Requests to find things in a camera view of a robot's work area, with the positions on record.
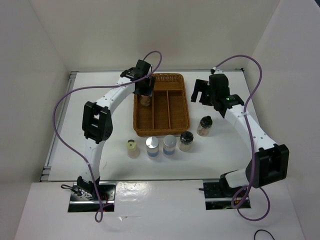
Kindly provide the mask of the pink cap spice bottle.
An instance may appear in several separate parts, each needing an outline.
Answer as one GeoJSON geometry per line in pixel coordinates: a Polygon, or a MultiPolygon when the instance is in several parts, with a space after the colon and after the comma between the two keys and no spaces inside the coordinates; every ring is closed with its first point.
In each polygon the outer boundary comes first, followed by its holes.
{"type": "Polygon", "coordinates": [[[143,107],[149,107],[151,105],[151,100],[152,98],[150,96],[140,95],[139,102],[143,107]]]}

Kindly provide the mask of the black cap jar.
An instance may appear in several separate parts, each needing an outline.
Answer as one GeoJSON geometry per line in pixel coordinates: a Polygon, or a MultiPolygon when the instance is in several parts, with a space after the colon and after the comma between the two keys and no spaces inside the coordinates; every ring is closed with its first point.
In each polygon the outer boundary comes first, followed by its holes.
{"type": "Polygon", "coordinates": [[[194,140],[194,135],[190,131],[184,131],[179,137],[179,149],[187,152],[191,149],[194,140]]]}
{"type": "Polygon", "coordinates": [[[199,121],[197,134],[202,137],[207,136],[210,132],[212,125],[213,125],[213,120],[211,116],[208,115],[208,116],[202,117],[201,120],[199,121]]]}

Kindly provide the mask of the black cap jar front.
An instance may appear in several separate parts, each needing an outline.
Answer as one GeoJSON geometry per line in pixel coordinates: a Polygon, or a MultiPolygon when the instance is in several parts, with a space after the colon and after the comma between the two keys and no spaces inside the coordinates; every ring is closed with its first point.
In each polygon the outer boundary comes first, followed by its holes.
{"type": "Polygon", "coordinates": [[[187,152],[191,149],[194,140],[194,135],[190,131],[184,131],[179,137],[179,149],[187,152]]]}

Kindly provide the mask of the silver cap blue label bottle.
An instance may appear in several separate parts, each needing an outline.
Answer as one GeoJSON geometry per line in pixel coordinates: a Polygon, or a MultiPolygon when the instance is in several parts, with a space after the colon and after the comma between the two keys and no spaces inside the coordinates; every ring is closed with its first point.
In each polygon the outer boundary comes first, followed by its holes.
{"type": "Polygon", "coordinates": [[[146,152],[150,159],[157,158],[159,155],[159,140],[155,136],[150,136],[145,141],[146,152]]]}

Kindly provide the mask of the grey cap blue label bottle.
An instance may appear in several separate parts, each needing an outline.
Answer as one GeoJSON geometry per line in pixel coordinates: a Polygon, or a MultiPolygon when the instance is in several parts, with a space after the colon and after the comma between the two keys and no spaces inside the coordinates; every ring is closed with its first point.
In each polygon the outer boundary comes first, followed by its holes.
{"type": "Polygon", "coordinates": [[[174,155],[176,150],[177,140],[174,135],[166,135],[163,139],[163,153],[167,157],[171,157],[174,155]]]}

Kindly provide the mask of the yellow cap spice bottle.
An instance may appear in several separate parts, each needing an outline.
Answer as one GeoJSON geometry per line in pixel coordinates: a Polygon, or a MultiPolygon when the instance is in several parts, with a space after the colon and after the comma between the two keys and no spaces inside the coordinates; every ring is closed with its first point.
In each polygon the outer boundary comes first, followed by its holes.
{"type": "Polygon", "coordinates": [[[140,149],[133,139],[129,139],[126,143],[127,155],[130,158],[137,158],[140,155],[140,149]]]}

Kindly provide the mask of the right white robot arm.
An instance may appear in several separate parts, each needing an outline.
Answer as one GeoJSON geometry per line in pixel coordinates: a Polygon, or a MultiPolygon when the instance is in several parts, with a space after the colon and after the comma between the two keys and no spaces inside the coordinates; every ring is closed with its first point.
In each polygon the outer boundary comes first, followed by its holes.
{"type": "Polygon", "coordinates": [[[229,80],[223,73],[212,74],[209,80],[197,79],[191,101],[212,106],[241,136],[254,153],[248,166],[224,173],[219,179],[219,191],[231,197],[241,187],[263,187],[287,177],[290,151],[285,144],[271,139],[245,111],[245,103],[237,94],[231,94],[229,80]]]}

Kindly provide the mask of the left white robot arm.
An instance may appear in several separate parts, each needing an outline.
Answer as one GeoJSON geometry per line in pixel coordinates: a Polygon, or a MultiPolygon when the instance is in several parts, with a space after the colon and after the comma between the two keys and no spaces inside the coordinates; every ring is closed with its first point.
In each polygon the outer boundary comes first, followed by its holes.
{"type": "Polygon", "coordinates": [[[136,66],[120,74],[116,85],[104,96],[84,105],[82,130],[87,168],[77,178],[77,188],[88,200],[94,200],[100,193],[100,161],[103,147],[113,132],[112,114],[130,94],[152,95],[155,77],[150,76],[151,71],[151,64],[139,59],[136,66]]]}

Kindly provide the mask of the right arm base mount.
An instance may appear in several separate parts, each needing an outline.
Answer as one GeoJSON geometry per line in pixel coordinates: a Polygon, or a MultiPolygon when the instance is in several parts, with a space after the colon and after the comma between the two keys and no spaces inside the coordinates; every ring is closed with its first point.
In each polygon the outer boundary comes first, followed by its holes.
{"type": "Polygon", "coordinates": [[[224,189],[218,179],[205,180],[198,190],[204,194],[205,209],[230,210],[232,209],[232,197],[240,188],[224,189]]]}

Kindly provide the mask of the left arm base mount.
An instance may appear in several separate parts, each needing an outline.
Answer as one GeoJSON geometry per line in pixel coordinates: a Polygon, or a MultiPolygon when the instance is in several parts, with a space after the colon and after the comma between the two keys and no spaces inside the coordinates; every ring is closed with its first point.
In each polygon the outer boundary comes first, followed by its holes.
{"type": "MultiPolygon", "coordinates": [[[[95,193],[89,194],[80,190],[76,183],[72,185],[62,184],[64,190],[70,190],[68,205],[69,213],[96,212],[100,208],[99,199],[95,193]]],[[[116,184],[101,181],[97,186],[104,212],[113,212],[115,209],[116,184]]]]}

